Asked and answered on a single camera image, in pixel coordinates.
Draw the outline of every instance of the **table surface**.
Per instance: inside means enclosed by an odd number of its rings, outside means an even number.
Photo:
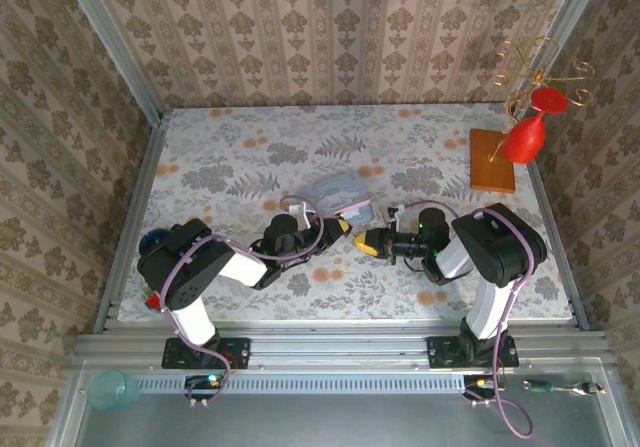
[[[398,202],[439,200],[460,214],[502,202],[550,247],[526,166],[515,166],[515,194],[469,188],[470,129],[501,129],[506,121],[500,104],[176,110],[139,237],[199,217],[214,231],[249,245],[262,236],[282,195],[355,170],[372,195],[370,226],[384,225],[386,208]],[[419,208],[408,210],[400,230],[417,230],[418,213]],[[353,237],[341,239],[260,292],[217,278],[203,294],[207,312],[213,321],[406,321],[457,320],[471,307],[477,272],[438,287],[402,262],[392,266],[367,256],[352,242]],[[123,292],[121,321],[160,318],[144,305],[138,257]],[[512,319],[570,318],[549,249],[549,258],[521,291]]]

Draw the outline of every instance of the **wooden base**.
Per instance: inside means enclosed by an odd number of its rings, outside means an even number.
[[[516,191],[513,162],[505,158],[502,149],[491,162],[491,156],[505,134],[495,130],[471,129],[471,188],[505,192]]]

